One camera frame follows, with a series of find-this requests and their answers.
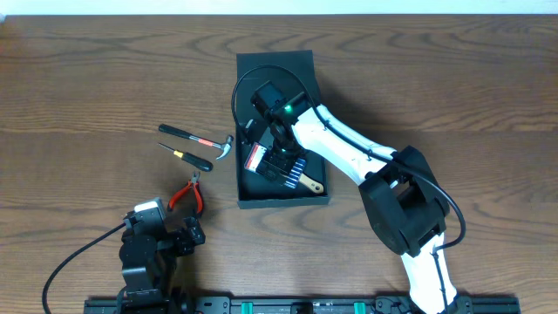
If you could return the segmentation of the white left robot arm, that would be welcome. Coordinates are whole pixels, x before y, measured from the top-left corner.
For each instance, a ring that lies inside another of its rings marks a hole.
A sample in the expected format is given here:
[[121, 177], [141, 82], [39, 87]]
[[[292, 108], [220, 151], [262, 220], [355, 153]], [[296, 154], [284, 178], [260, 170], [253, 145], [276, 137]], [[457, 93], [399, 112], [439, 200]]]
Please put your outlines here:
[[177, 259], [193, 254], [194, 248], [206, 239], [197, 217], [187, 216], [182, 221], [182, 227], [168, 232], [161, 218], [125, 219], [119, 258], [129, 307], [154, 306], [170, 300]]

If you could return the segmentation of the orange scraper wooden handle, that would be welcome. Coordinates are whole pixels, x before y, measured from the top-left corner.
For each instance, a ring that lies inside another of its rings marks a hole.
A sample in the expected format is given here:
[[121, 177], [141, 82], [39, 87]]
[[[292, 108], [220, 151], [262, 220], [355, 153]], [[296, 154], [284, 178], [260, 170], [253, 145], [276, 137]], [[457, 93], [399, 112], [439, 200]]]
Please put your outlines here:
[[322, 194], [324, 191], [323, 184], [311, 179], [306, 174], [301, 174], [299, 183], [304, 185], [307, 189], [309, 189], [314, 194]]

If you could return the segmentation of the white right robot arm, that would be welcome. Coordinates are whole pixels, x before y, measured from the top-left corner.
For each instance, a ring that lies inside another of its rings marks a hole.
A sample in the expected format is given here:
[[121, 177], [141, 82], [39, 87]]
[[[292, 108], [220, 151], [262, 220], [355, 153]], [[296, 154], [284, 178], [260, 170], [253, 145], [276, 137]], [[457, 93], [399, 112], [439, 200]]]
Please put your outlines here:
[[399, 152], [365, 138], [315, 105], [305, 92], [288, 99], [273, 83], [258, 87], [250, 100], [272, 138], [271, 147], [254, 143], [245, 168], [266, 180], [321, 194], [321, 184], [306, 177], [305, 155], [326, 159], [358, 187], [376, 236], [399, 255], [410, 284], [410, 297], [424, 313], [455, 309], [443, 249], [446, 216], [452, 202], [414, 147]]

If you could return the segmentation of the blue precision screwdriver set case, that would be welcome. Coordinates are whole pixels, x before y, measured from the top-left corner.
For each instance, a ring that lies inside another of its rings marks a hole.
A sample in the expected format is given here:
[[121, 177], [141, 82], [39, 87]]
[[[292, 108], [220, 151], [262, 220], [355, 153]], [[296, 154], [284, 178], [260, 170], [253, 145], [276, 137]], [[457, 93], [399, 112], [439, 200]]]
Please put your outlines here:
[[252, 146], [244, 168], [263, 176], [267, 181], [287, 188], [296, 188], [306, 168], [306, 161], [301, 158], [288, 159], [256, 142]]

